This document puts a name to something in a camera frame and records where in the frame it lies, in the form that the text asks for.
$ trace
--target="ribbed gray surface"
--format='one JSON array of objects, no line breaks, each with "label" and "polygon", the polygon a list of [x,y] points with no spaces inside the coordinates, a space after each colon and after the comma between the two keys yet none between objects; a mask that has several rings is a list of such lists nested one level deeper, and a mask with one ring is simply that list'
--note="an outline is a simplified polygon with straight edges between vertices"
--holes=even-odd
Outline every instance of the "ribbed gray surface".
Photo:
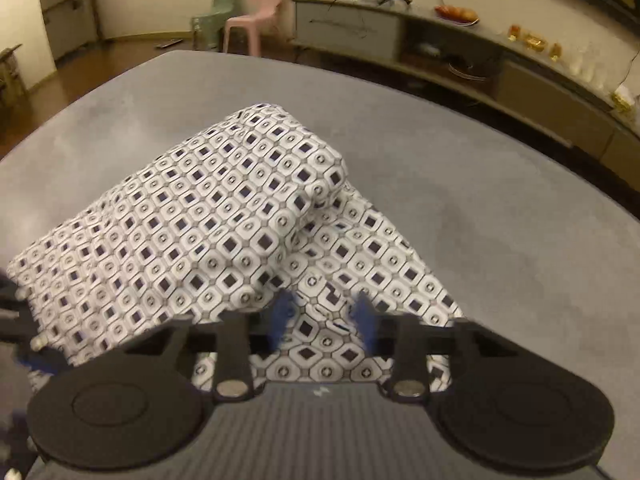
[{"label": "ribbed gray surface", "polygon": [[[186,448],[147,468],[116,474],[49,463],[28,480],[489,480],[509,479],[453,451],[417,406],[375,384],[270,383],[256,399],[218,408]],[[601,480],[596,471],[556,477]]]}]

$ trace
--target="gray table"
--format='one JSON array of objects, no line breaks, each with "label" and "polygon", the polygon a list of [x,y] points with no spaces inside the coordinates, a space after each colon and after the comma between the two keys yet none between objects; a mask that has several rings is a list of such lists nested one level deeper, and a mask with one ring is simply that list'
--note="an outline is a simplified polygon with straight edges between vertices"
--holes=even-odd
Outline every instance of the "gray table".
[{"label": "gray table", "polygon": [[53,117],[0,162],[0,265],[159,153],[238,108],[281,104],[345,156],[463,311],[597,384],[602,460],[640,470],[640,224],[545,156],[447,109],[274,60],[171,52]]}]

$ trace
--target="folded cloth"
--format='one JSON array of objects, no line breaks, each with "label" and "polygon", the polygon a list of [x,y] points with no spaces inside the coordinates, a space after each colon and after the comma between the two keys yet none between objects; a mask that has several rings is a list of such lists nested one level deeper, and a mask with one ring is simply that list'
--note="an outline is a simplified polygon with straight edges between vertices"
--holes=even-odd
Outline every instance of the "folded cloth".
[{"label": "folded cloth", "polygon": [[[381,311],[443,326],[462,314],[393,224],[347,181],[339,153],[281,107],[258,104],[156,158],[16,256],[52,346],[80,365],[177,314],[216,321],[288,288],[300,306],[279,351],[252,356],[257,384],[384,381],[349,309],[364,291]],[[210,388],[215,354],[193,382]],[[428,359],[432,390],[449,381]],[[32,374],[34,388],[43,376]]]}]

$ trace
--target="wooden floor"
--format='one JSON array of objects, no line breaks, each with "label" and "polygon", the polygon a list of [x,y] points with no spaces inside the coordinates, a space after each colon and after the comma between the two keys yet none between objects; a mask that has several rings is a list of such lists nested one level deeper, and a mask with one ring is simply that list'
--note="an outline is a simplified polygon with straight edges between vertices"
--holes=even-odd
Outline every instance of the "wooden floor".
[{"label": "wooden floor", "polygon": [[[188,40],[165,50],[156,49],[158,43],[162,40],[113,41],[85,47],[57,63],[58,71],[19,104],[10,110],[0,108],[0,158],[42,123],[101,84],[165,52],[191,48]],[[242,41],[234,43],[232,51],[244,53],[246,45]],[[267,44],[263,56],[292,60],[293,54],[291,49]]]}]

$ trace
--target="green plastic chair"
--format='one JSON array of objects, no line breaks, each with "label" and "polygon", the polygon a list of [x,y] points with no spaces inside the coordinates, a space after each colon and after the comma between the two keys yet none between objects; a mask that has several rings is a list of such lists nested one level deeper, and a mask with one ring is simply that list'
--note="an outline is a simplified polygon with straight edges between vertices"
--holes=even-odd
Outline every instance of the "green plastic chair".
[{"label": "green plastic chair", "polygon": [[220,49],[220,31],[229,18],[241,14],[239,0],[211,0],[211,12],[191,18],[193,48],[201,36],[207,49]]}]

